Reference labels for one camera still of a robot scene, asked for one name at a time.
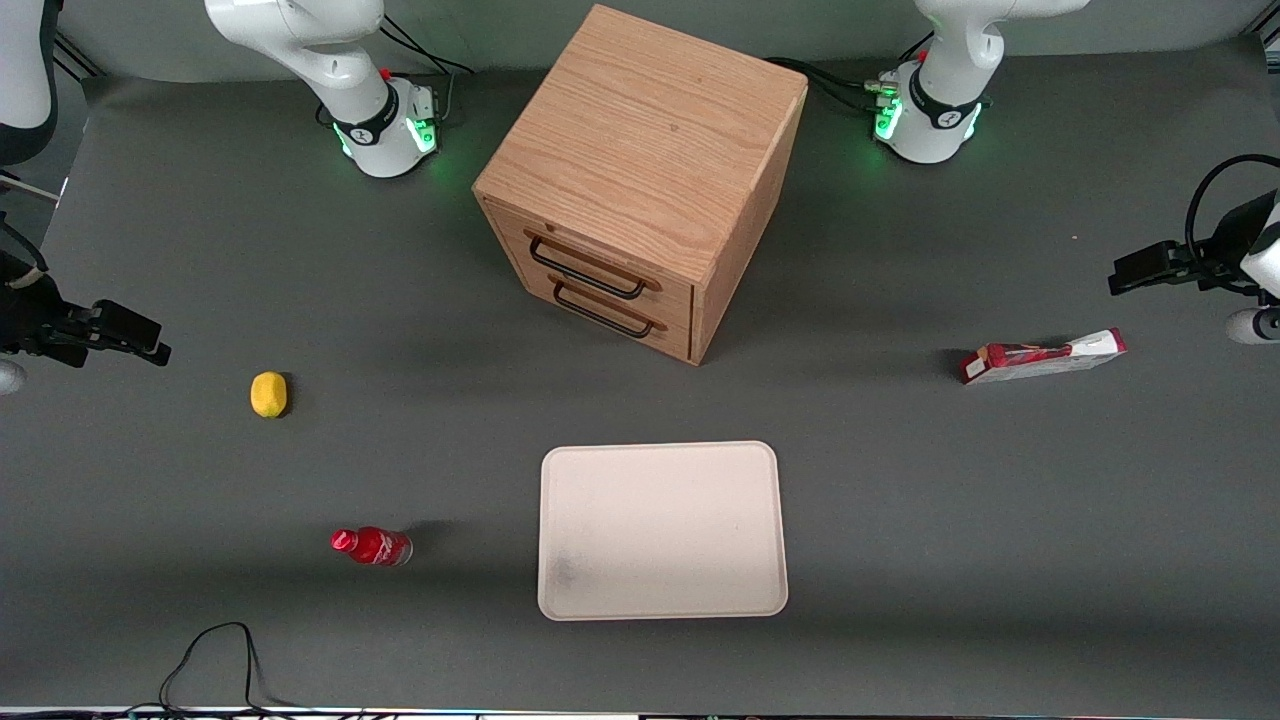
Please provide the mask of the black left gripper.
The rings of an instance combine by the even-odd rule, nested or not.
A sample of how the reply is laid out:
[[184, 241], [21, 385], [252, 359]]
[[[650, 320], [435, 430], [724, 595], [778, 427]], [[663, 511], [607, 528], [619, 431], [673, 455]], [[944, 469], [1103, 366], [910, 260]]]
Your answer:
[[1108, 291], [1115, 296], [1161, 284], [1194, 282], [1199, 291], [1226, 290], [1244, 296], [1265, 296], [1262, 286], [1242, 269], [1242, 261], [1263, 231], [1266, 193], [1228, 211], [1207, 240], [1197, 240], [1193, 225], [1204, 190], [1190, 200], [1184, 241], [1187, 264], [1181, 269], [1181, 246], [1157, 242], [1114, 261]]

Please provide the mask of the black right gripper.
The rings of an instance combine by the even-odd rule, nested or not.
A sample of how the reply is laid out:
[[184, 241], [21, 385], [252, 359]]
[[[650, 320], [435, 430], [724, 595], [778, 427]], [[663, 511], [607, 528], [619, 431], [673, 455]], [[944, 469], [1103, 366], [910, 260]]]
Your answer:
[[28, 354], [82, 368], [96, 333], [124, 354], [155, 366], [169, 364], [172, 348], [160, 342], [156, 322], [110, 300], [100, 300], [92, 309], [70, 304], [51, 277], [14, 255], [3, 256], [1, 269], [3, 354]]

